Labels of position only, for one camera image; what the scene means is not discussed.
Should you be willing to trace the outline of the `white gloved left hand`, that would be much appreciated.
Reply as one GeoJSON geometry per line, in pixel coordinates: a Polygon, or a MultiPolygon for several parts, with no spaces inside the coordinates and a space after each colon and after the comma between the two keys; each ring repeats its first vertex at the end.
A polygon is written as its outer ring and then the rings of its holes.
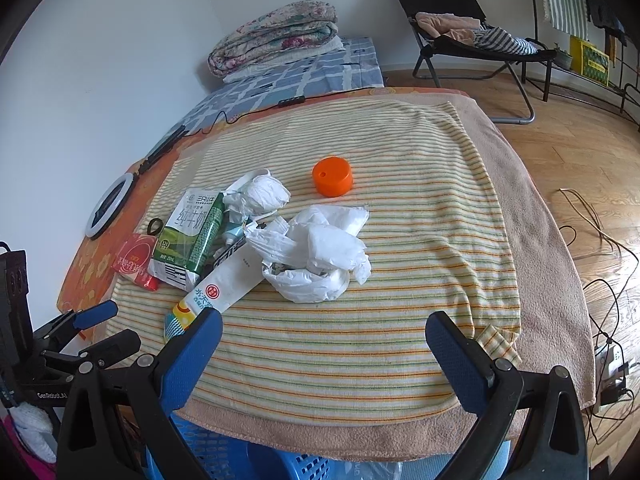
{"type": "Polygon", "coordinates": [[[10,408],[9,413],[20,440],[29,452],[47,464],[54,464],[58,445],[49,415],[27,402],[10,408]]]}

